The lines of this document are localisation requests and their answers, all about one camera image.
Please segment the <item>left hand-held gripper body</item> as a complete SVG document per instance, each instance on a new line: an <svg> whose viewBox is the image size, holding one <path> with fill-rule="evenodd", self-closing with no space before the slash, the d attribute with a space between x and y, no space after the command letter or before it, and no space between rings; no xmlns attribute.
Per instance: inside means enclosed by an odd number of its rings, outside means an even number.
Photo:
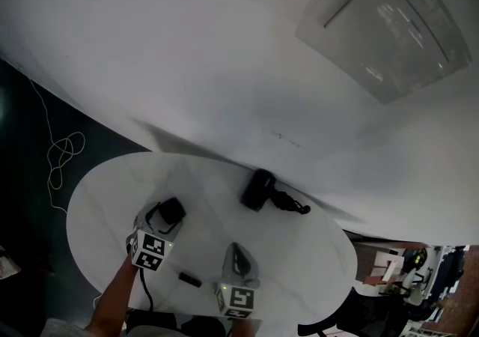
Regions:
<svg viewBox="0 0 479 337"><path fill-rule="evenodd" d="M166 261L174 243L160 237L136 230L126 239L126 248L134 266L157 271Z"/></svg>

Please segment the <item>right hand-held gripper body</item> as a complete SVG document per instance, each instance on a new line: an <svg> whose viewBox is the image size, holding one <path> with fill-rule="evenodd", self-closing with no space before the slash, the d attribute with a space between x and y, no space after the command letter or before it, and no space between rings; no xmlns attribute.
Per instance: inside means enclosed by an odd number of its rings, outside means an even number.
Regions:
<svg viewBox="0 0 479 337"><path fill-rule="evenodd" d="M219 314L228 318L248 319L256 309L259 279L222 279L213 284Z"/></svg>

